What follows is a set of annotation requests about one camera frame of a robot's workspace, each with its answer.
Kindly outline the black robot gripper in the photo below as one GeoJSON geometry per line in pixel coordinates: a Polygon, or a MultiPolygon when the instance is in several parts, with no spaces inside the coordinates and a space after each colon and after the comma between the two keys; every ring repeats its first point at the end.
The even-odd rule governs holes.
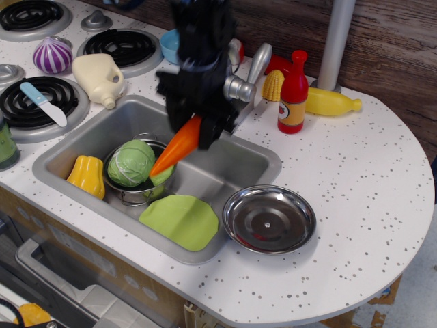
{"type": "Polygon", "coordinates": [[[223,131],[232,131],[236,110],[224,97],[223,86],[231,73],[227,51],[222,52],[214,65],[204,71],[156,72],[157,92],[165,97],[169,123],[177,133],[196,113],[203,116],[199,132],[201,150],[207,150],[223,131]]]}

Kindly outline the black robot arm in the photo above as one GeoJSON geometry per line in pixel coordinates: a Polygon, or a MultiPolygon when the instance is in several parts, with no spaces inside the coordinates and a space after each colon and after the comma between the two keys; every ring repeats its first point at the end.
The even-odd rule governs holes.
{"type": "Polygon", "coordinates": [[[174,132],[193,115],[201,117],[198,147],[207,150],[237,116],[223,94],[236,22],[229,1],[171,1],[170,8],[180,37],[180,70],[158,71],[157,91],[165,97],[174,132]]]}

